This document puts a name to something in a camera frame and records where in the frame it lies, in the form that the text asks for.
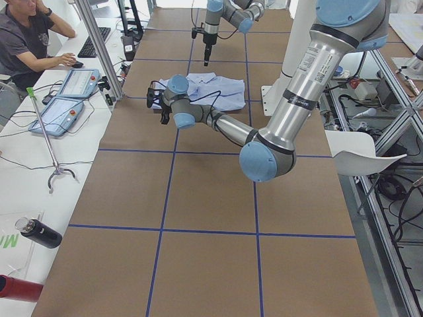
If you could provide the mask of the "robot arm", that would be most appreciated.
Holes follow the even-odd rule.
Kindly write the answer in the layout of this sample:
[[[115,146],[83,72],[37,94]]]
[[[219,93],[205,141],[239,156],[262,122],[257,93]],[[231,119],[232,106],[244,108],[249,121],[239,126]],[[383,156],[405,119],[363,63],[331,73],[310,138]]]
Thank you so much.
[[[197,33],[203,35],[204,65],[208,66],[212,47],[217,43],[221,19],[234,26],[235,30],[246,34],[253,22],[263,16],[264,10],[265,1],[208,1],[205,22],[196,29]]]
[[[295,138],[342,58],[352,52],[382,47],[387,41],[389,1],[300,1],[290,40],[295,69],[287,87],[275,82],[276,108],[267,126],[255,129],[211,105],[194,104],[188,80],[171,77],[164,89],[149,90],[161,107],[161,123],[174,120],[178,129],[202,122],[241,147],[243,173],[255,182],[287,174],[295,165]]]

